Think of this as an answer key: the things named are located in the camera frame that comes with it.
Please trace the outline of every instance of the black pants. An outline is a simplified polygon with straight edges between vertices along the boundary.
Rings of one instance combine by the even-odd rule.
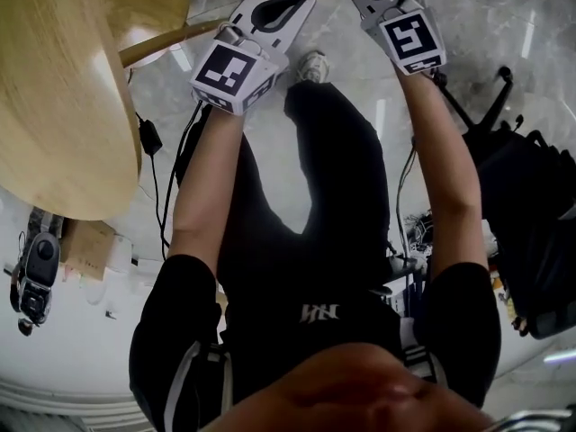
[[[180,184],[212,107],[202,111],[176,166]],[[330,84],[299,83],[284,111],[298,135],[312,206],[302,234],[271,210],[246,137],[218,263],[230,300],[278,291],[362,289],[382,284],[390,209],[380,141],[372,125]]]

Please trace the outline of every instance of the person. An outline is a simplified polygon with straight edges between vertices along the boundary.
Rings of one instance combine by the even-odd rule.
[[[492,422],[479,408],[500,321],[464,141],[433,82],[398,72],[434,219],[424,310],[401,319],[371,292],[391,272],[382,146],[326,83],[328,70],[312,52],[285,100],[312,199],[302,234],[268,205],[241,117],[206,106],[192,127],[168,259],[130,350],[130,387],[158,431],[478,431]],[[229,300],[223,346],[216,279]]]

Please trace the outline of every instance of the electrical cable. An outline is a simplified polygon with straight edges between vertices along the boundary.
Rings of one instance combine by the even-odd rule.
[[[404,232],[404,226],[402,223],[402,217],[400,213],[400,196],[402,192],[402,187],[406,182],[406,178],[408,174],[412,170],[412,166],[414,165],[414,160],[416,159],[416,148],[412,145],[412,150],[408,155],[408,160],[406,160],[406,165],[404,165],[404,169],[402,169],[402,173],[400,174],[400,182],[398,184],[398,193],[396,195],[396,218],[398,220],[398,229],[400,231],[400,242],[402,244],[402,250],[404,251],[404,268],[408,263],[408,242],[406,240],[406,234]],[[406,275],[406,305],[405,307],[405,314],[407,317],[410,316],[410,274]]]
[[[192,125],[196,121],[196,116],[198,115],[198,112],[201,110],[202,106],[203,106],[203,101],[198,101],[198,104],[196,105],[196,108],[194,109],[192,117],[190,118],[190,121],[188,122],[188,124],[184,128],[184,132],[182,133],[182,138],[180,139],[180,143],[178,144],[178,151],[176,152],[176,158],[174,161],[174,166],[172,167],[172,173],[170,174],[170,180],[168,181],[168,189],[166,191],[166,202],[164,204],[164,215],[162,217],[162,222],[160,222],[160,239],[162,240],[162,257],[164,258],[165,261],[166,261],[165,248],[166,247],[170,248],[170,244],[167,242],[166,237],[165,237],[166,221],[167,221],[167,217],[168,217],[168,204],[170,203],[170,195],[172,193],[172,185],[174,184],[174,178],[176,176],[176,165],[178,164],[178,159],[180,158],[180,155],[182,154],[182,148],[184,146],[186,137],[188,136],[188,132],[190,131],[190,128],[192,128]]]
[[[156,165],[154,164],[154,156],[150,156],[150,161],[152,162],[152,176],[154,177],[154,191],[156,192],[156,219],[158,221],[158,226],[162,226],[162,221],[160,220],[159,203],[160,196],[158,194],[158,179],[156,177]]]

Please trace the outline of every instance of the black chair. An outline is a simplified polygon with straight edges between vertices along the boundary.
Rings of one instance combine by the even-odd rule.
[[[539,131],[524,137],[504,121],[494,130],[514,85],[509,69],[499,75],[505,85],[478,124],[447,91],[446,76],[433,78],[469,129],[463,137],[478,169],[483,218],[499,244],[500,278],[530,334],[548,338],[576,326],[576,164]]]

